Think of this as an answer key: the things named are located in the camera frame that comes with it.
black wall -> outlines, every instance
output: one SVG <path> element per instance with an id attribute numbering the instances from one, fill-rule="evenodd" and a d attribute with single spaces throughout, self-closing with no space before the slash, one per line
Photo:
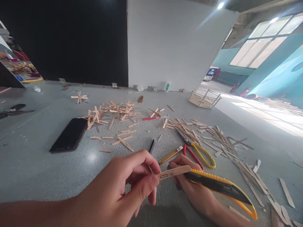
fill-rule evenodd
<path id="1" fill-rule="evenodd" d="M 4 1 L 0 20 L 44 79 L 128 87 L 126 0 Z"/>

left hand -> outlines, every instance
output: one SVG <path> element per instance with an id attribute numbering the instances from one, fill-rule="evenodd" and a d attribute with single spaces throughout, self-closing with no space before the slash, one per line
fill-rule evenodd
<path id="1" fill-rule="evenodd" d="M 74 226 L 127 226 L 137 216 L 144 199 L 156 204 L 161 172 L 156 159 L 146 150 L 114 157 L 96 178 L 74 198 L 70 215 Z M 125 185 L 131 190 L 125 194 Z"/>

smartphone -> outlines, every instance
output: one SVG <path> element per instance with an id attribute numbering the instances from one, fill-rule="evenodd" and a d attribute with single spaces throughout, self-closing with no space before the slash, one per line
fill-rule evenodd
<path id="1" fill-rule="evenodd" d="M 87 120 L 83 118 L 73 118 L 65 127 L 54 145 L 51 147 L 51 153 L 64 151 L 74 151 L 77 149 L 84 130 L 87 126 Z"/>

pencil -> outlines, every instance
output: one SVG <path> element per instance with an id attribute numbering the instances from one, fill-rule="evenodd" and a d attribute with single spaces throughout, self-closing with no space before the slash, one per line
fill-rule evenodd
<path id="1" fill-rule="evenodd" d="M 154 143 L 155 143 L 155 139 L 152 140 L 151 146 L 150 146 L 150 148 L 149 148 L 149 150 L 148 150 L 149 153 L 151 153 L 152 148 L 153 148 L 153 146 L 154 146 Z"/>

red fire extinguisher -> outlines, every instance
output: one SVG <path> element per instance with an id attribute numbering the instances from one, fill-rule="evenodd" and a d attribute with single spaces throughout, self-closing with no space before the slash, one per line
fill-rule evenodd
<path id="1" fill-rule="evenodd" d="M 240 83 L 237 83 L 231 90 L 229 93 L 234 93 L 235 90 L 239 87 Z"/>
<path id="2" fill-rule="evenodd" d="M 244 92 L 242 92 L 242 93 L 240 94 L 240 97 L 244 97 L 250 90 L 251 90 L 250 87 L 246 88 L 246 89 L 244 90 Z"/>

